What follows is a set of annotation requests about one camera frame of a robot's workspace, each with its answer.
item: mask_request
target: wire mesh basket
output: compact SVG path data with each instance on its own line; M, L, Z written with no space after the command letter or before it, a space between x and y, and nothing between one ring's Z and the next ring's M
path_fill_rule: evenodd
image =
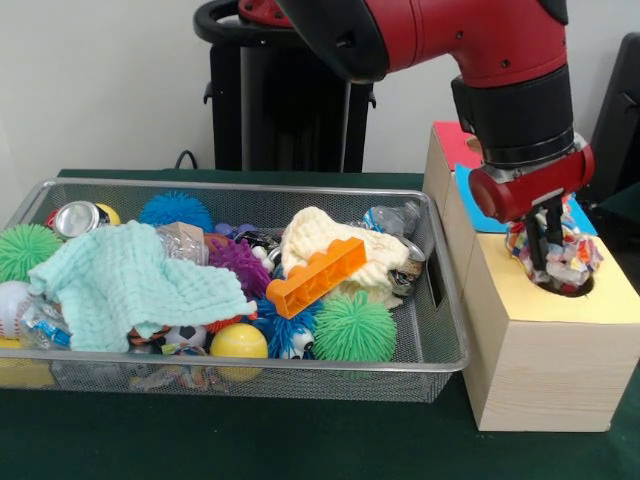
M432 402L451 374L467 365L463 314L449 253L435 204L421 192L54 179L36 186L7 226L44 224L53 210L76 200L110 205L126 222L137 219L154 195L169 191L198 198L216 221L269 230L283 229L311 205L338 222L348 222L374 205L418 203L421 217L410 240L425 252L427 268L414 296L393 310L398 326L393 359L349 363L0 348L0 387Z

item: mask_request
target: green table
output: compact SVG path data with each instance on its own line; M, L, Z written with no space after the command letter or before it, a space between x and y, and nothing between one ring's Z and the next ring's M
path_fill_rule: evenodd
M420 175L62 171L61 176L420 189ZM487 434L461 375L432 405L0 391L18 479L640 478L640 374L610 432Z

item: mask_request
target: orange toy brick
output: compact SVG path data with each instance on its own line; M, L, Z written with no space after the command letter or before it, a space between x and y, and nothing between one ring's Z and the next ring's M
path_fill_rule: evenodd
M287 280L274 280L267 287L267 298L278 314L293 318L302 310L357 272L367 263L364 242L351 237L334 240L327 253L316 253L307 267L294 267Z

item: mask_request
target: clear plastic bag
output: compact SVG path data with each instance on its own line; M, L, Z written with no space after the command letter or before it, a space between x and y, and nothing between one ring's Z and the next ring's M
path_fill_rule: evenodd
M165 225L156 229L169 258L191 260L196 265L209 264L209 249L182 225Z

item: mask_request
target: white wall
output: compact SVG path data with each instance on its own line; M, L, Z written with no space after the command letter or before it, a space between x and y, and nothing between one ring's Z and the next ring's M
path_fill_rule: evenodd
M191 24L204 1L0 2L0 223L63 167L166 168L183 148L212 165L209 47ZM569 7L576 122L589 137L620 40L640 30L640 2ZM365 170L424 171L431 123L456 119L456 74L441 58L376 86Z
M0 2L0 205L8 162L19 195L65 167L172 167L184 148L213 166L209 46L192 27L202 3Z

